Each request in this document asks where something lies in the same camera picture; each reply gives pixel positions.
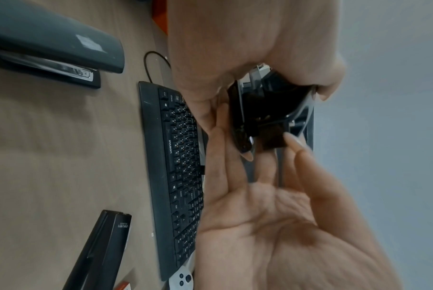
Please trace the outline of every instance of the hand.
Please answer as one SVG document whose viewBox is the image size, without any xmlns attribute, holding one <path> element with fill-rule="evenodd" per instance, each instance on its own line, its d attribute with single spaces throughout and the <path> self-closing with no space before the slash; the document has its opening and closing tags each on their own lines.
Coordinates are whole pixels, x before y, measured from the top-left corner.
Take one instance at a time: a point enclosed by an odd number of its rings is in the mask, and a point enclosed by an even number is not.
<svg viewBox="0 0 433 290">
<path fill-rule="evenodd" d="M 394 269 L 345 188 L 291 134 L 283 187 L 275 152 L 255 152 L 248 183 L 218 109 L 207 146 L 195 285 L 219 289 L 401 289 Z"/>
<path fill-rule="evenodd" d="M 296 85 L 330 96 L 345 74 L 337 53 L 340 0 L 169 1 L 175 84 L 209 133 L 226 89 L 266 63 Z"/>
</svg>

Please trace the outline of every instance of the wall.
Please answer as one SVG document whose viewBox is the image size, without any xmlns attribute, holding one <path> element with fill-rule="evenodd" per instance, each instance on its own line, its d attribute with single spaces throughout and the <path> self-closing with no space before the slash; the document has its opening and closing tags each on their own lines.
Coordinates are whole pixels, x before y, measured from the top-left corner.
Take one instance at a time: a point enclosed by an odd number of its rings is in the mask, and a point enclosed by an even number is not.
<svg viewBox="0 0 433 290">
<path fill-rule="evenodd" d="M 344 1 L 341 31 L 349 70 L 316 108 L 316 156 L 405 288 L 433 290 L 433 0 Z"/>
</svg>

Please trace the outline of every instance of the black keyboard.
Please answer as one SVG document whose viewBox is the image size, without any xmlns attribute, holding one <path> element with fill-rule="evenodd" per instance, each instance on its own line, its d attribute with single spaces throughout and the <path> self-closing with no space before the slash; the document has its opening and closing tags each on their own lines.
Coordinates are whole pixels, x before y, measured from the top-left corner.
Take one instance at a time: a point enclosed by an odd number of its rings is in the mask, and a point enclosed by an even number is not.
<svg viewBox="0 0 433 290">
<path fill-rule="evenodd" d="M 195 249 L 203 208 L 197 123 L 181 94 L 139 82 L 160 276 L 172 276 Z"/>
</svg>

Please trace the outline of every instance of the black cable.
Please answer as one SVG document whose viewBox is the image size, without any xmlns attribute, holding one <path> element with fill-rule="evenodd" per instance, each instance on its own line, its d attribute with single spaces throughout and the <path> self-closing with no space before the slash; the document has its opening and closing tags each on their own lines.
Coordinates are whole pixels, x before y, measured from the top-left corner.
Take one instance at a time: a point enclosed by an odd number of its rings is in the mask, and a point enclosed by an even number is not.
<svg viewBox="0 0 433 290">
<path fill-rule="evenodd" d="M 145 66 L 145 71 L 146 71 L 146 75 L 148 76 L 148 80 L 149 80 L 149 82 L 153 84 L 153 81 L 151 80 L 151 77 L 149 76 L 148 66 L 146 65 L 146 57 L 147 57 L 149 54 L 157 54 L 157 55 L 159 55 L 159 56 L 162 57 L 162 59 L 165 60 L 165 62 L 169 65 L 169 68 L 172 68 L 172 67 L 170 66 L 170 63 L 169 63 L 169 61 L 167 60 L 167 58 L 165 58 L 165 56 L 161 55 L 160 53 L 158 53 L 158 52 L 156 52 L 156 51 L 152 51 L 152 50 L 151 50 L 151 51 L 148 51 L 147 53 L 145 53 L 145 56 L 143 57 L 143 65 Z"/>
</svg>

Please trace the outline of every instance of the white device with black buttons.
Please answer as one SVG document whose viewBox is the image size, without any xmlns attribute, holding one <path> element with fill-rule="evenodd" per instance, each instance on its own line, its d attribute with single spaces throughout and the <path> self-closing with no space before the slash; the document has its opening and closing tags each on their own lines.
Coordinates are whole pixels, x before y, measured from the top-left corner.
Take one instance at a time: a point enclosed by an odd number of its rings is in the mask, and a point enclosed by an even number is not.
<svg viewBox="0 0 433 290">
<path fill-rule="evenodd" d="M 181 266 L 170 277 L 169 288 L 170 290 L 192 290 L 194 288 L 194 279 L 187 267 Z"/>
</svg>

